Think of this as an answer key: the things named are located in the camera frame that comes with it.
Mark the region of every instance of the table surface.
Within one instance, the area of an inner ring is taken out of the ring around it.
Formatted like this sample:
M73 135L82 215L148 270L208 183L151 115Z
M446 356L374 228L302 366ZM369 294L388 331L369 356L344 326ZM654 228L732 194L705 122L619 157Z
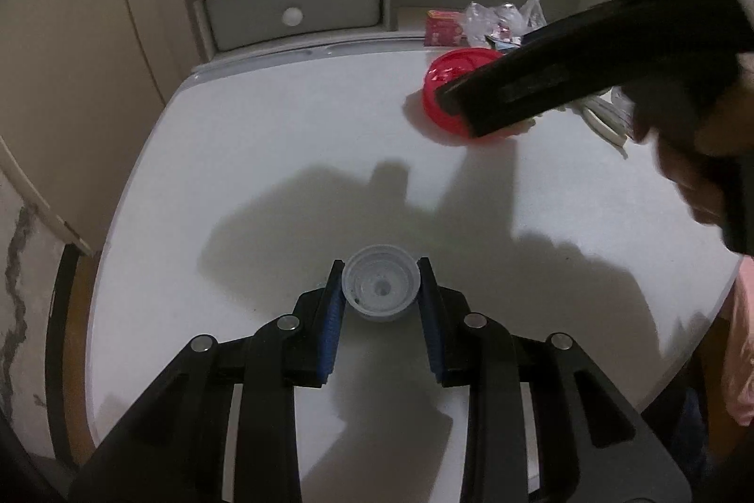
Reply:
M429 256L442 285L515 335L568 332L640 409L666 385L738 257L691 220L650 147L624 158L571 111L506 140L444 135L415 92L436 56L301 61L172 99L99 267L97 443L191 337L253 334L373 243ZM467 392L434 382L416 312L348 311L328 385L295 402L304 500L458 500Z

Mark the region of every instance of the white bottle cap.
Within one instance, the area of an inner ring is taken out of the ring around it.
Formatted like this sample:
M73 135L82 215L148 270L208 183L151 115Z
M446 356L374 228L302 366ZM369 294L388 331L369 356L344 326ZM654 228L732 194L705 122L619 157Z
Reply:
M412 256L395 246L361 249L343 268L346 300L367 320L393 321L412 304L421 274Z

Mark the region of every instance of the door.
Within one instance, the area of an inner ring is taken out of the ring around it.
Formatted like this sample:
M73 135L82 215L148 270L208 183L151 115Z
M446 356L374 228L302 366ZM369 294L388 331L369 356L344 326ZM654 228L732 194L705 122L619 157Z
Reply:
M163 104L126 0L0 0L0 137L100 248Z

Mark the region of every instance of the metal screw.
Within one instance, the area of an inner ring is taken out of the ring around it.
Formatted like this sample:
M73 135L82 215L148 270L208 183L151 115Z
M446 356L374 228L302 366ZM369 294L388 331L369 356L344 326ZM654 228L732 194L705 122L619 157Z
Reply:
M549 343L554 345L558 350L570 350L573 347L573 339L564 332L557 332L549 338Z
M295 331L299 328L300 321L292 313L278 318L278 329L281 331Z
M487 326L487 319L481 313L467 313L464 317L464 324L470 329L483 329Z
M206 352L212 347L214 339L209 335L197 335L191 340L191 350L194 352Z

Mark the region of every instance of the person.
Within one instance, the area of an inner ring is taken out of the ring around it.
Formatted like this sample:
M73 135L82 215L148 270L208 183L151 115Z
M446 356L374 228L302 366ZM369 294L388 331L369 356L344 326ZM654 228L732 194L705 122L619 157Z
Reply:
M637 109L634 139L639 143L645 141L651 128ZM746 74L717 100L709 116L702 121L695 135L695 149L706 156L722 157L753 148L754 80L751 74ZM705 177L699 161L676 150L659 135L657 163L660 172L676 184L694 220L721 225L725 216L722 190Z

